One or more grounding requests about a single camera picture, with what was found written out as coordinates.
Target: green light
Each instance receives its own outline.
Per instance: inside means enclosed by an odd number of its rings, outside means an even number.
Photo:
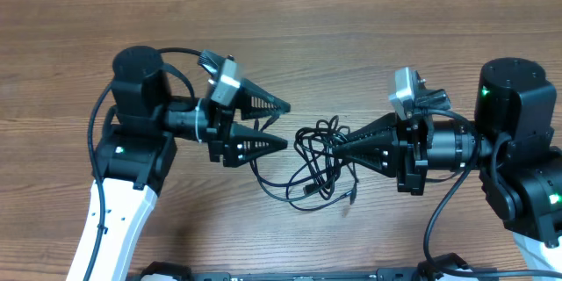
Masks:
[[[560,195],[558,194],[551,194],[548,198],[551,200],[551,204],[562,202],[562,197],[560,197]]]
[[[486,86],[482,86],[482,97],[485,97],[488,93],[490,93],[490,90]]]

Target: table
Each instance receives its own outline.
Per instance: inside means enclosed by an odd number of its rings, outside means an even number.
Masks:
[[[538,61],[562,88],[562,0],[0,0],[0,8],[2,280],[65,278],[90,198],[87,120],[125,47],[234,55],[247,78],[292,104],[269,129],[290,141],[318,119],[338,114],[357,129],[391,111],[386,80],[405,66],[429,88],[445,88],[467,117],[481,65],[493,58]],[[207,74],[195,59],[165,59],[204,94]],[[176,81],[173,88],[187,93]],[[559,133],[553,143],[562,145]],[[300,213],[268,198],[249,166],[223,169],[208,162],[205,146],[178,146],[131,271],[152,261],[235,273],[415,265],[424,259],[429,216],[452,185],[428,185],[423,197],[411,197],[396,192],[393,179],[360,169],[353,206]],[[261,160],[275,181],[300,164],[291,148]],[[473,173],[447,206],[433,253],[522,268],[479,187]]]

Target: wooden table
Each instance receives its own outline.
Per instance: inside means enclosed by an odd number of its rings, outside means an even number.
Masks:
[[[562,88],[561,35],[562,0],[0,0],[0,279],[65,278],[90,198],[87,120],[125,47],[234,55],[247,78],[292,104],[270,129],[292,140],[317,119],[338,114],[356,129],[391,111],[386,78],[404,66],[445,88],[468,117],[480,67],[493,58],[538,61]],[[165,59],[204,94],[207,74],[195,59]],[[552,124],[562,127],[560,103]],[[559,134],[554,144],[562,145]],[[360,169],[353,206],[300,213],[268,198],[249,166],[223,169],[205,146],[178,146],[133,271],[156,260],[237,273],[415,265],[429,216],[451,186],[411,197]],[[261,163],[282,181],[301,160],[287,149]],[[433,253],[522,268],[479,187],[474,173],[447,206]]]

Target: tangled cable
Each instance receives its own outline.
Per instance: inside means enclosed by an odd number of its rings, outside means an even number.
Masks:
[[[263,132],[268,126],[273,124],[278,117],[271,117],[267,122],[259,128],[259,121],[256,120],[254,124],[254,129]],[[357,196],[357,183],[359,179],[357,178],[357,172],[355,168],[355,163],[345,162],[342,159],[334,158],[332,155],[332,148],[335,145],[342,144],[347,141],[346,134],[350,132],[348,126],[338,126],[339,118],[334,116],[330,121],[325,119],[320,119],[316,122],[316,127],[303,127],[300,128],[295,133],[295,141],[293,147],[303,158],[305,163],[291,176],[289,182],[285,184],[276,184],[263,178],[259,169],[257,168],[257,161],[251,161],[249,163],[250,168],[254,172],[257,178],[257,182],[262,187],[263,191],[267,193],[270,197],[283,202],[288,202],[297,210],[300,211],[318,211],[327,206],[330,206],[346,197],[350,197],[350,202],[353,204]],[[320,145],[321,149],[314,148],[314,144]],[[328,201],[332,198],[335,193],[335,182],[342,175],[342,167],[347,167],[349,173],[353,176],[354,183],[353,188],[343,193],[340,197],[327,202],[324,205],[318,205],[315,207],[300,207],[294,204],[294,202],[309,198],[314,194],[319,194],[324,200]],[[297,176],[304,170],[308,169],[310,176],[295,180]],[[304,195],[291,198],[291,188],[300,184],[311,182],[310,184],[304,185]],[[285,188],[285,197],[281,198],[273,193],[271,193],[265,185],[269,185],[276,188]]]

